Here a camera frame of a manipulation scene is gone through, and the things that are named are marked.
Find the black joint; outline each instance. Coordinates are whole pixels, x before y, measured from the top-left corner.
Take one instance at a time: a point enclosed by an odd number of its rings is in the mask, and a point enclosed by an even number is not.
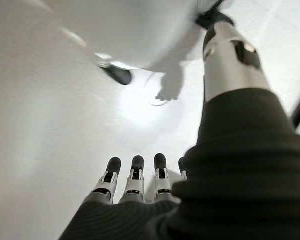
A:
[[[110,193],[110,195],[111,195],[111,192],[106,188],[98,188],[98,189],[94,190],[93,193],[101,193],[104,195],[106,195],[107,193]]]
[[[158,191],[158,194],[171,194],[171,190],[168,190],[168,189],[160,189]]]
[[[104,180],[103,182],[104,183],[111,183],[111,180],[112,180],[112,177],[114,176],[114,173],[113,172],[108,172],[105,177],[104,177]]]
[[[218,7],[223,1],[218,1],[209,11],[200,14],[196,19],[196,23],[204,29],[210,29],[217,22],[227,22],[231,25],[235,25],[234,21],[223,13],[219,12]]]
[[[261,63],[257,51],[254,49],[253,52],[246,49],[245,44],[242,41],[233,40],[235,52],[238,60],[244,65],[261,69]]]
[[[140,191],[138,190],[129,190],[126,192],[126,194],[140,194]]]

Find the white floor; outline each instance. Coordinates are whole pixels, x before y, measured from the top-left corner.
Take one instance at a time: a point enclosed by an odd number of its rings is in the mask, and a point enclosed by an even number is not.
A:
[[[300,0],[235,0],[224,12],[258,48],[272,89],[290,114],[300,98]],[[196,143],[203,31],[194,26],[161,63],[135,70],[133,83],[121,86],[59,26],[42,8],[0,0],[3,240],[58,238],[110,158],[122,160],[118,202],[135,155],[145,159],[149,190],[154,155],[165,154],[177,180],[179,158]],[[162,99],[177,100],[156,100],[160,90]]]

